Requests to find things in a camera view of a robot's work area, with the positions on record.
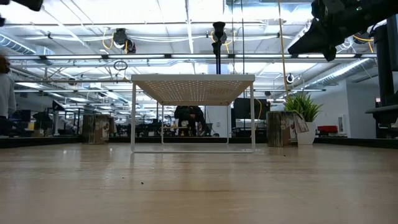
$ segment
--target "wooden floor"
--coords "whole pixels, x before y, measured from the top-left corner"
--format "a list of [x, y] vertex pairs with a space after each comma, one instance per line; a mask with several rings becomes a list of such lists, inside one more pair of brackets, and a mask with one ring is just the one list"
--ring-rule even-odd
[[0, 223], [397, 223], [398, 150], [259, 147], [1, 149]]

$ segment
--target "white table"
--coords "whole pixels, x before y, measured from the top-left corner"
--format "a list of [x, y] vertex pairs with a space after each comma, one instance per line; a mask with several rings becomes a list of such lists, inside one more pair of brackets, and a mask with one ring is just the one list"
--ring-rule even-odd
[[132, 75], [131, 151], [136, 144], [136, 90], [137, 86], [162, 105], [162, 144], [164, 144], [164, 106], [228, 106], [247, 88], [250, 88], [251, 146], [256, 148], [254, 122], [254, 75]]

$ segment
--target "ceiling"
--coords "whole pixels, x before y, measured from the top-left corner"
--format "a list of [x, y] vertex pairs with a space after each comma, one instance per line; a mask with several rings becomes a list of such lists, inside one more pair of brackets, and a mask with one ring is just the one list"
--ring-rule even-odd
[[[308, 29], [312, 19], [311, 1], [281, 2], [283, 47], [279, 38], [278, 4], [277, 1], [270, 0], [47, 0], [40, 12], [30, 11], [11, 2], [8, 6], [0, 6], [2, 17], [7, 19], [0, 34], [32, 49], [46, 47], [55, 55], [112, 55], [124, 53], [116, 47], [107, 47], [111, 45], [112, 33], [117, 28], [125, 28], [136, 45], [137, 54], [212, 54], [213, 41], [209, 35], [213, 30], [212, 23], [224, 21], [229, 44], [222, 46], [222, 54], [281, 54], [287, 53], [287, 47], [300, 37], [303, 30]], [[8, 47], [1, 47], [1, 50], [8, 55], [19, 55]], [[367, 44], [352, 43], [352, 38], [347, 40], [345, 46], [338, 47], [338, 50], [340, 54], [371, 52]], [[116, 74], [118, 78], [151, 73], [202, 74], [211, 73], [215, 67], [215, 60], [125, 61], [132, 65], [126, 71], [119, 72], [113, 68], [112, 60], [92, 63], [81, 61], [90, 64], [90, 67], [81, 68], [73, 66], [79, 62], [66, 60], [63, 64], [69, 63], [71, 66], [47, 68], [47, 77], [52, 75], [51, 80], [74, 77], [77, 80], [93, 80], [94, 83], [116, 78]], [[280, 60], [247, 59], [244, 64], [241, 60], [234, 63], [225, 60], [222, 63], [223, 73], [244, 71], [255, 74], [256, 88], [280, 88], [284, 84], [283, 64]], [[285, 69], [287, 73], [300, 77], [295, 85], [301, 85], [340, 63], [292, 60], [286, 63]], [[48, 67], [33, 61], [13, 61], [12, 65], [16, 70], [25, 72], [19, 73], [17, 80], [40, 80], [45, 77]], [[51, 83], [42, 86], [47, 89], [83, 89], [83, 84], [70, 86], [67, 83]], [[131, 84], [102, 83], [100, 88], [131, 90]], [[118, 95], [131, 100], [130, 93]], [[98, 98], [90, 96], [89, 100], [98, 101]]]

